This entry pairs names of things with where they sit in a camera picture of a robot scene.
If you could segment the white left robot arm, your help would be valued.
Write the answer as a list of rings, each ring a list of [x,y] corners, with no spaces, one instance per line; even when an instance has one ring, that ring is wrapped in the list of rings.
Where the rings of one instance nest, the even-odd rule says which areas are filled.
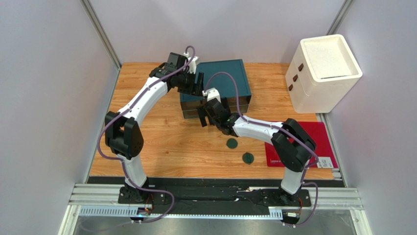
[[[167,62],[154,68],[141,90],[118,112],[105,116],[105,144],[120,161],[125,174],[121,198],[142,203],[150,198],[148,179],[140,152],[144,146],[140,126],[146,115],[172,88],[194,96],[202,95],[204,74],[196,73],[199,57],[185,52],[170,53]]]

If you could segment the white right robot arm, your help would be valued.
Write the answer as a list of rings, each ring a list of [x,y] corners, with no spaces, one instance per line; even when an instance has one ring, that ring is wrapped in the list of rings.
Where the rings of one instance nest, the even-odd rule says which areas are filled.
[[[285,204],[298,201],[306,171],[319,161],[314,140],[294,119],[285,122],[267,122],[233,113],[217,99],[197,107],[203,127],[214,125],[223,134],[246,137],[272,145],[285,167],[278,199]]]

